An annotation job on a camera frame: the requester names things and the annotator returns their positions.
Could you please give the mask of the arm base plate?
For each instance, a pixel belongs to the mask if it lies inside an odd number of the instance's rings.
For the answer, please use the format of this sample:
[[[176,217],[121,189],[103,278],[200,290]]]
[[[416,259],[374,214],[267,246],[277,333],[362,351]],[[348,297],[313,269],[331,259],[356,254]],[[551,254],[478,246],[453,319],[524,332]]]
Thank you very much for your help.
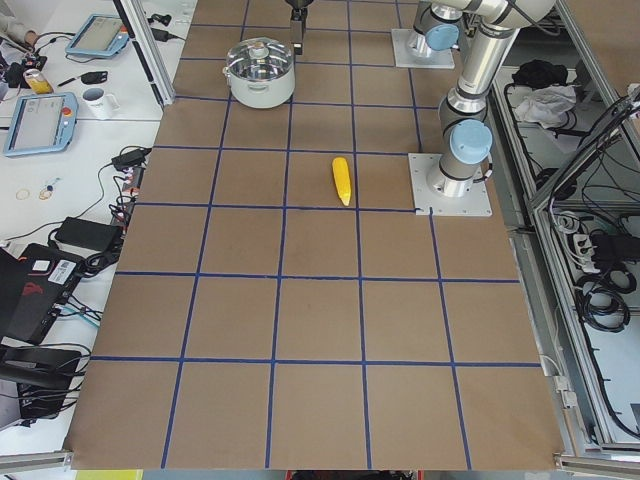
[[[453,180],[440,169],[441,154],[410,153],[409,173],[416,215],[490,217],[492,208],[480,167],[466,180]]]
[[[392,29],[391,38],[396,67],[449,70],[455,68],[451,49],[433,50],[427,45],[425,36],[413,29]]]

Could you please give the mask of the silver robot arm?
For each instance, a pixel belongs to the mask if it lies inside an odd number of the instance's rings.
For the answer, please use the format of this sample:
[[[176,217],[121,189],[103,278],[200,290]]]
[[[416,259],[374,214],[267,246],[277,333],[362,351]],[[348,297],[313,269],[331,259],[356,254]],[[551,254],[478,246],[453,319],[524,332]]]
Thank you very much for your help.
[[[520,29],[543,19],[552,1],[434,1],[432,28],[473,13],[481,20],[456,85],[439,107],[445,151],[427,174],[438,194],[460,198],[474,183],[479,165],[488,157],[493,137],[484,124],[491,83]]]
[[[308,7],[313,0],[287,0],[291,7],[290,35],[294,53],[303,54]],[[418,57],[450,50],[458,41],[458,22],[462,11],[444,3],[420,1],[414,17],[413,30],[406,41],[407,51]]]

